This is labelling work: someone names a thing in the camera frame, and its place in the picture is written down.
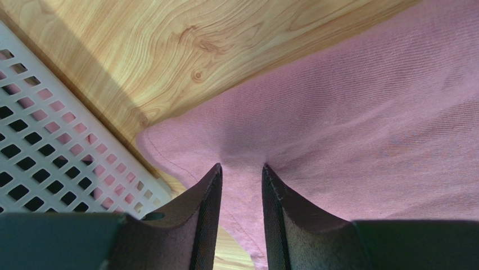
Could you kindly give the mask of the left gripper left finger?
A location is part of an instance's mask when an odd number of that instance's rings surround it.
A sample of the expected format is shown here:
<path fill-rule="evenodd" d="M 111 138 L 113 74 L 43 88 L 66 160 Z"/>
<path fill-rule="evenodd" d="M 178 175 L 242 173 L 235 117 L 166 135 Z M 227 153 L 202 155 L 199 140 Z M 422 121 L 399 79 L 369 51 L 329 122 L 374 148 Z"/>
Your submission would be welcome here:
<path fill-rule="evenodd" d="M 215 164 L 194 186 L 137 220 L 125 217 L 109 269 L 212 269 L 223 174 Z"/>

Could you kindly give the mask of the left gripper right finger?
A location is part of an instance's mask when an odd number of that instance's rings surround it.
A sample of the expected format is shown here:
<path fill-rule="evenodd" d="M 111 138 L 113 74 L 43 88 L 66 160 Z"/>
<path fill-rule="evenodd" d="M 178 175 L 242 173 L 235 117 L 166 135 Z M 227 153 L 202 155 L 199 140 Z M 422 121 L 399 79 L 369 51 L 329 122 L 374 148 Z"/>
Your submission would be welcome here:
<path fill-rule="evenodd" d="M 372 269 L 353 223 L 313 204 L 268 165 L 261 193 L 269 269 Z"/>

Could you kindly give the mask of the pink t shirt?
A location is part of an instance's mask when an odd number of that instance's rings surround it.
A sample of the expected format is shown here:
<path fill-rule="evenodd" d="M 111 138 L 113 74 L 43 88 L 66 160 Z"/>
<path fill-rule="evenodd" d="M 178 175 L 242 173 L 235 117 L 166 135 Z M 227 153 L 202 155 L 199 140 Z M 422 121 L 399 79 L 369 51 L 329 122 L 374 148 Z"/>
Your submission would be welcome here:
<path fill-rule="evenodd" d="M 137 135 L 267 269 L 261 171 L 346 220 L 478 219 L 478 2 L 423 1 Z"/>

